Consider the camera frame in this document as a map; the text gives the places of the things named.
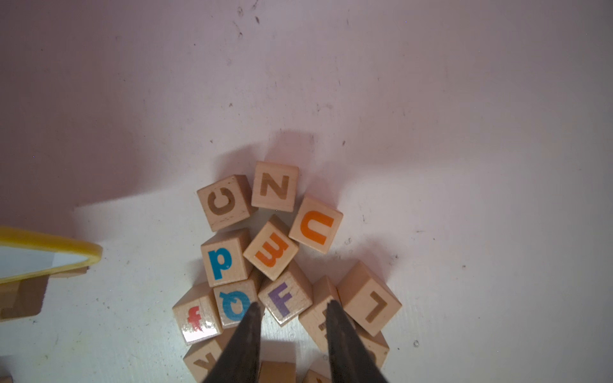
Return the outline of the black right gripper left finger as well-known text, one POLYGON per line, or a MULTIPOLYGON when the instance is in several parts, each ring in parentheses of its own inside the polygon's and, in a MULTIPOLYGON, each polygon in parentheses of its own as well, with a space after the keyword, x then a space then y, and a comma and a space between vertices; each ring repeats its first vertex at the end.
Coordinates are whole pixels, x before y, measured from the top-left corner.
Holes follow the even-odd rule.
POLYGON ((204 383, 258 381, 262 318, 260 304, 252 303, 204 383))

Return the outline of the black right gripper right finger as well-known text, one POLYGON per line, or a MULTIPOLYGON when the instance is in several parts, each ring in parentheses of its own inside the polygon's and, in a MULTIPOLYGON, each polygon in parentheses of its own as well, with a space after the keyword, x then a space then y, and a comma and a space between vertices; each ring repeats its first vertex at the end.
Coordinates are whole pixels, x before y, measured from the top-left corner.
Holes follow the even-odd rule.
POLYGON ((327 304, 326 326, 333 382, 387 382, 337 300, 327 304))

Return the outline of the wooden block letter D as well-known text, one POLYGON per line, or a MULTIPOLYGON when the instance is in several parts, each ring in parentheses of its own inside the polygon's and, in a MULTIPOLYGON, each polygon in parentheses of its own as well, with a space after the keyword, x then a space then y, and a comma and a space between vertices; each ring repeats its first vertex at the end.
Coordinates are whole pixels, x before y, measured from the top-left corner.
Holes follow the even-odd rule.
POLYGON ((329 364, 326 361, 314 362, 306 371, 302 383, 332 383, 329 364))

